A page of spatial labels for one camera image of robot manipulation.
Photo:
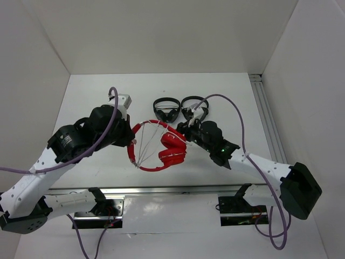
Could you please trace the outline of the red over-ear headphones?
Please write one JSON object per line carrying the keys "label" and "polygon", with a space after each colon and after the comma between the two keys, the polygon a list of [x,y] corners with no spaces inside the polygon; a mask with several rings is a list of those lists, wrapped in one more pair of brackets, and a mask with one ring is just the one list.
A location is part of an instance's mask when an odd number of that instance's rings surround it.
{"label": "red over-ear headphones", "polygon": [[132,140],[131,143],[127,146],[129,161],[136,168],[145,172],[159,172],[171,166],[183,163],[187,154],[186,138],[181,133],[178,133],[176,129],[160,120],[146,120],[140,122],[132,128],[132,132],[136,134],[140,129],[144,129],[146,124],[156,126],[157,129],[163,131],[160,137],[160,142],[165,147],[165,150],[158,152],[158,158],[163,163],[163,165],[155,168],[143,167],[142,163],[144,159],[140,161],[140,159],[137,159],[135,157],[136,140]]}

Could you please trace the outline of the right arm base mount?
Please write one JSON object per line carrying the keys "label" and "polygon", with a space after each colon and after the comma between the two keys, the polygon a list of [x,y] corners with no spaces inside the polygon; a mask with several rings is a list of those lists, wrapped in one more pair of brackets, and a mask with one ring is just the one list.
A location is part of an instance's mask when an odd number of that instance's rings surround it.
{"label": "right arm base mount", "polygon": [[268,224],[267,208],[252,206],[244,200],[245,191],[252,185],[244,184],[233,196],[219,196],[215,209],[220,213],[221,226]]}

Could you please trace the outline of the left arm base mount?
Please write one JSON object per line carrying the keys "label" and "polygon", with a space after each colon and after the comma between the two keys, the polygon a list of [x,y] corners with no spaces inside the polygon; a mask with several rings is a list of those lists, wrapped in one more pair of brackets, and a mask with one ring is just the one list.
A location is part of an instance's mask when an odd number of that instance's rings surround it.
{"label": "left arm base mount", "polygon": [[79,229],[122,228],[125,196],[104,194],[101,189],[89,188],[96,195],[97,204],[92,210],[76,212],[73,219]]}

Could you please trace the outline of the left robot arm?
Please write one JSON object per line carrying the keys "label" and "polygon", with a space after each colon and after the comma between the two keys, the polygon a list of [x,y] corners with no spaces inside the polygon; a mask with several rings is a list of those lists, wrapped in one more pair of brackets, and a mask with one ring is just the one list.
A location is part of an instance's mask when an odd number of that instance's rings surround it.
{"label": "left robot arm", "polygon": [[58,129],[40,158],[9,190],[1,194],[1,229],[29,234],[48,220],[70,213],[101,215],[110,204],[98,187],[48,195],[62,175],[82,159],[109,145],[126,147],[134,139],[128,106],[102,105],[74,124]]}

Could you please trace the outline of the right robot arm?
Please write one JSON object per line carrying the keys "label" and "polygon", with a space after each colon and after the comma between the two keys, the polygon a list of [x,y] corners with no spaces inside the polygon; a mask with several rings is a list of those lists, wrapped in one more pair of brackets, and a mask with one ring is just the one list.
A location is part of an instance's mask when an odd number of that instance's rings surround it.
{"label": "right robot arm", "polygon": [[246,153],[240,146],[224,139],[222,130],[214,121],[181,122],[177,131],[187,141],[206,150],[215,164],[267,179],[280,204],[297,219],[307,219],[322,194],[320,185],[306,165],[299,162],[288,165]]}

